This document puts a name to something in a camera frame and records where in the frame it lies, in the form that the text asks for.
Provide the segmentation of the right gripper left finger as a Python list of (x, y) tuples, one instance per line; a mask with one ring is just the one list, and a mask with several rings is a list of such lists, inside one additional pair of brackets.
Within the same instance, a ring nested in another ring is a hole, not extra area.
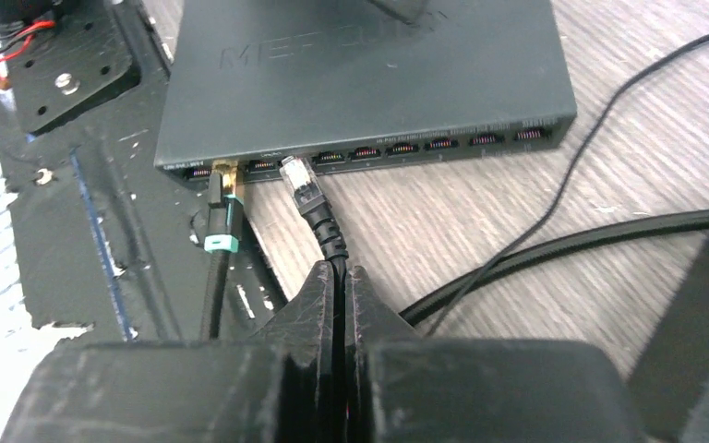
[(335, 272), (317, 262), (262, 329), (229, 341), (65, 345), (36, 367), (5, 442), (333, 442)]

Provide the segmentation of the black power adapter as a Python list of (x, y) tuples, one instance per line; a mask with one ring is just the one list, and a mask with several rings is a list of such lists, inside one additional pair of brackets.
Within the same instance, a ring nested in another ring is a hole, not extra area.
[(665, 442), (709, 442), (709, 238), (628, 380), (645, 430)]

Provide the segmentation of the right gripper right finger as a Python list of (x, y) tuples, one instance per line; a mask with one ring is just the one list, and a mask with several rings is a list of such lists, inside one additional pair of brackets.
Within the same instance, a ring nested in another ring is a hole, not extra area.
[(348, 272), (352, 442), (643, 442), (617, 368), (584, 341), (423, 339)]

